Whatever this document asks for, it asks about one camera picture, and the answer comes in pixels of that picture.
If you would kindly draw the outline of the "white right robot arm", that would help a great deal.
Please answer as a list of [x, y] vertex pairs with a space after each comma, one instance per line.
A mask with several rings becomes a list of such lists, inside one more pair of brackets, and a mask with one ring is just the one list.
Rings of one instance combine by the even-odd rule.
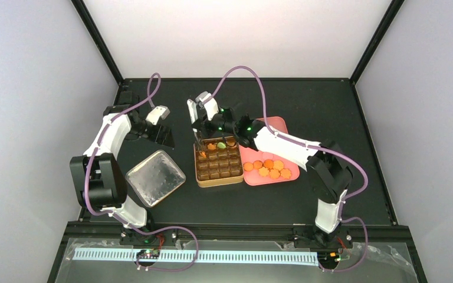
[[252, 119], [248, 115], [235, 120], [229, 108], [215, 110], [211, 117], [198, 112], [198, 106], [194, 103], [188, 109], [196, 137], [210, 137], [217, 131], [230, 134], [241, 146], [280, 156], [304, 169], [308, 174], [310, 189], [318, 198], [313, 241], [321, 247], [327, 247], [335, 241], [335, 230], [340, 222], [340, 204], [344, 201], [353, 175], [346, 162], [330, 153], [333, 143], [298, 140], [270, 129], [265, 121]]

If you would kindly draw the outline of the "gold cookie tin box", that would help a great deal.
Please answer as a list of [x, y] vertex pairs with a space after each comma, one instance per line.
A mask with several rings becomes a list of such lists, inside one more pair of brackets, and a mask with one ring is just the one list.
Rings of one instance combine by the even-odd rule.
[[[226, 149], [209, 151], [208, 143], [224, 142]], [[239, 144], [233, 136], [205, 139], [206, 159], [198, 155], [196, 145], [193, 146], [195, 159], [195, 177], [199, 187], [215, 187], [233, 185], [244, 181], [244, 170], [240, 157]]]

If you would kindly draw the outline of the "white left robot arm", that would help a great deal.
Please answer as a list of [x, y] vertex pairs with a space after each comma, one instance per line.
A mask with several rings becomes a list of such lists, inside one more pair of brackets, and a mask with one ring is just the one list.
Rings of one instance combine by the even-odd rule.
[[133, 135], [156, 144], [174, 147], [170, 127], [161, 124], [170, 110], [151, 105], [142, 117], [140, 107], [151, 102], [148, 97], [137, 101], [132, 92], [123, 93], [120, 104], [103, 111], [102, 125], [89, 148], [71, 158], [69, 167], [77, 200], [93, 216], [108, 215], [125, 227], [142, 228], [149, 222], [148, 212], [128, 196], [128, 185], [117, 162], [121, 146]]

